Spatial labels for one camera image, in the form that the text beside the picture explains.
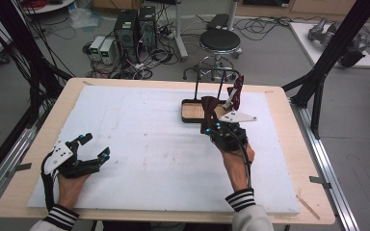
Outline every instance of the floor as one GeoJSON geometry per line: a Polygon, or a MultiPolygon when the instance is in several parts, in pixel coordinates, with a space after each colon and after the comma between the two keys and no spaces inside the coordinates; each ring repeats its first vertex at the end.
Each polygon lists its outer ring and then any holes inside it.
{"type": "MultiPolygon", "coordinates": [[[[190,26],[183,34],[200,34],[205,25],[198,21],[197,17],[183,18],[183,28],[190,26]]],[[[91,69],[82,47],[96,35],[109,34],[115,20],[107,14],[106,19],[100,19],[99,27],[72,30],[67,12],[57,11],[46,15],[42,22],[46,24],[44,28],[53,31],[47,37],[51,48],[76,76],[83,77],[91,69]],[[65,22],[49,25],[65,18],[65,22]]],[[[235,33],[242,40],[243,54],[232,61],[235,68],[245,74],[245,84],[283,86],[305,75],[312,67],[289,29],[275,27],[264,39],[256,41],[242,36],[238,30],[235,33]]],[[[257,35],[249,36],[260,39],[257,35]]],[[[198,38],[186,36],[183,39],[189,52],[188,61],[157,66],[152,69],[153,76],[149,80],[184,81],[182,70],[206,55],[198,49],[198,38]]],[[[47,57],[41,40],[37,40],[37,44],[47,57]]],[[[196,76],[190,75],[186,81],[195,79],[196,76]]],[[[28,84],[13,63],[0,64],[0,145],[27,109],[28,90],[28,84]]],[[[296,92],[290,90],[287,95],[296,92]]],[[[334,68],[330,72],[325,83],[320,136],[359,229],[370,230],[370,69],[334,68]]],[[[0,218],[0,230],[28,230],[34,222],[35,219],[0,218]]],[[[91,226],[90,221],[79,220],[73,230],[90,230],[91,226]]],[[[181,230],[181,227],[162,230],[181,230]]],[[[283,228],[282,225],[275,226],[276,230],[283,228]]],[[[337,221],[328,226],[292,225],[290,230],[335,231],[342,228],[337,221]]]]}

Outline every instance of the black stool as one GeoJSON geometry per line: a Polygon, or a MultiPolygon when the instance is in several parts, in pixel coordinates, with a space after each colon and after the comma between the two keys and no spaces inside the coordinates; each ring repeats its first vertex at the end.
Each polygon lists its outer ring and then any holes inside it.
{"type": "MultiPolygon", "coordinates": [[[[211,68],[222,68],[222,69],[233,69],[233,63],[225,58],[222,55],[233,54],[237,59],[239,54],[236,52],[240,46],[240,38],[231,31],[222,30],[222,29],[211,29],[208,30],[202,35],[200,35],[199,46],[210,53],[213,53],[211,56],[203,58],[198,64],[197,67],[203,67],[204,64],[209,65],[211,68]],[[209,64],[207,60],[213,60],[213,63],[209,64]]],[[[222,71],[200,71],[199,79],[203,75],[208,75],[211,77],[211,80],[222,78],[222,71]]],[[[227,81],[228,78],[234,79],[234,74],[229,74],[225,77],[227,81]]]]}

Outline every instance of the white sleeve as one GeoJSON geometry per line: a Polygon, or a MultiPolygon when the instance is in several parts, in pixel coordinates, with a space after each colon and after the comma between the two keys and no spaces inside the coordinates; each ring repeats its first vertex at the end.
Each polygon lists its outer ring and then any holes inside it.
{"type": "Polygon", "coordinates": [[[47,217],[38,221],[30,231],[70,231],[78,218],[73,211],[54,205],[47,217]]]}
{"type": "Polygon", "coordinates": [[[245,189],[228,196],[226,201],[235,210],[233,231],[274,231],[263,206],[256,205],[253,189],[245,189]]]}

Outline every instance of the small wooden tray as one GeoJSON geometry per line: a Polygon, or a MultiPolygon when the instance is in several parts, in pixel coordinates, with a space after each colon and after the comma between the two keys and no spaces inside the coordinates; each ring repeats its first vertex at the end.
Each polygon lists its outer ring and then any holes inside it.
{"type": "MultiPolygon", "coordinates": [[[[220,100],[215,109],[218,117],[228,113],[223,107],[225,100],[220,100]]],[[[201,100],[184,99],[182,100],[182,121],[184,123],[201,123],[203,122],[204,111],[202,109],[201,100]]]]}

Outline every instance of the human hand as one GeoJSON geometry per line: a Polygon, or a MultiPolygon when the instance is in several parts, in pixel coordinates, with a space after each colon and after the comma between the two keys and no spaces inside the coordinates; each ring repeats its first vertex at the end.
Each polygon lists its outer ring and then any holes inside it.
{"type": "MultiPolygon", "coordinates": [[[[248,177],[245,168],[245,162],[243,158],[243,151],[241,149],[237,151],[223,151],[218,148],[222,157],[224,158],[224,165],[229,176],[230,183],[235,192],[241,191],[248,187],[248,177]]],[[[254,160],[254,151],[251,149],[251,145],[247,143],[246,152],[248,153],[249,161],[252,163],[254,160]]]]}
{"type": "Polygon", "coordinates": [[[79,195],[82,191],[84,183],[90,176],[91,175],[89,174],[80,176],[78,178],[67,179],[62,174],[59,174],[58,204],[68,208],[69,210],[72,210],[79,199],[79,195]]]}

